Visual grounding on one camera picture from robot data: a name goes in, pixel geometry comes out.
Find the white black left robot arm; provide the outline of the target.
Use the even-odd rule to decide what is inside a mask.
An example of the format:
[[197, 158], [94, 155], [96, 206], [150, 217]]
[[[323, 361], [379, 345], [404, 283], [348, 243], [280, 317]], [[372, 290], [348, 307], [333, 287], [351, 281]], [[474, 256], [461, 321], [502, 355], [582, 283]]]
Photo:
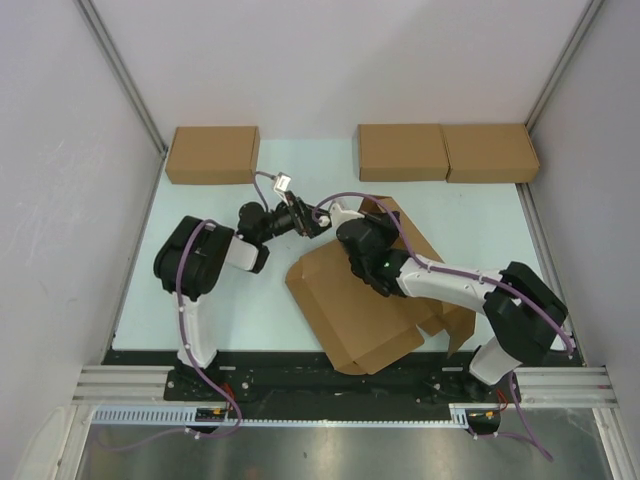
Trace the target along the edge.
[[213, 327], [205, 319], [206, 297], [215, 287], [223, 267], [260, 273], [270, 254], [266, 243], [294, 231], [314, 238], [331, 226], [329, 212], [288, 192], [270, 210], [257, 202], [242, 205], [235, 229], [216, 222], [185, 216], [160, 248], [153, 273], [164, 291], [174, 298], [179, 315], [181, 342], [178, 359], [192, 368], [186, 387], [197, 398], [214, 397], [221, 387], [221, 376], [208, 366], [217, 355]]

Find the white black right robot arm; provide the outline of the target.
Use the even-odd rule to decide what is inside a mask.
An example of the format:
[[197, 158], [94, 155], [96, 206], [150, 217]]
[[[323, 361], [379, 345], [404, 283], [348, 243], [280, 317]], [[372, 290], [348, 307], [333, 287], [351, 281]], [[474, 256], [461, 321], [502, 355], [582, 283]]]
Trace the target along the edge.
[[573, 350], [562, 330], [566, 305], [528, 265], [512, 261], [495, 271], [448, 266], [410, 247], [394, 247], [406, 237], [394, 211], [360, 213], [334, 201], [329, 215], [352, 273], [377, 293], [438, 300], [488, 319], [493, 336], [461, 376], [469, 399], [484, 401], [511, 371], [540, 364], [556, 339]]

